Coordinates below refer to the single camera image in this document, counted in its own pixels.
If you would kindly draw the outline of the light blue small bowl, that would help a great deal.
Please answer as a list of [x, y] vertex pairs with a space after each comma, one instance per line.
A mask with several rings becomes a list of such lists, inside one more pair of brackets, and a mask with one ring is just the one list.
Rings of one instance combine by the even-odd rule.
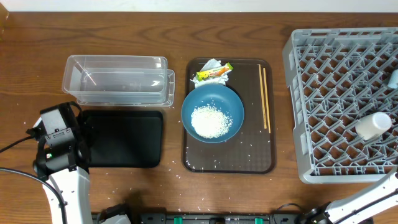
[[387, 86], [392, 89], [398, 88], [398, 69], [394, 70], [391, 73]]

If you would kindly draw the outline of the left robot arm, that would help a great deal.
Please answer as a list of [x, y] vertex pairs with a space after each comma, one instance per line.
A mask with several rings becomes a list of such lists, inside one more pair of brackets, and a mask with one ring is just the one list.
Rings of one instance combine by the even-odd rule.
[[91, 223], [91, 153], [81, 125], [83, 111], [74, 101], [40, 111], [26, 133], [38, 143], [34, 172], [43, 182], [53, 223]]

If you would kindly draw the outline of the white cup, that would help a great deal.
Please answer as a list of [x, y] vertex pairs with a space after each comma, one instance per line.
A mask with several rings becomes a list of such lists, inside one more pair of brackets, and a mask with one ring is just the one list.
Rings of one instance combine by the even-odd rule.
[[392, 127], [392, 120], [386, 113], [376, 112], [367, 115], [356, 123], [355, 130], [364, 140], [378, 137]]

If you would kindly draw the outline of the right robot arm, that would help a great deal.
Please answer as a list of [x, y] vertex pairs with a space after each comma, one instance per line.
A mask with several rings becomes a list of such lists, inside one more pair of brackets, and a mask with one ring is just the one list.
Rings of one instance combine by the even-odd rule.
[[341, 200], [328, 202], [298, 217], [296, 223], [360, 223], [397, 205], [397, 167], [375, 184]]

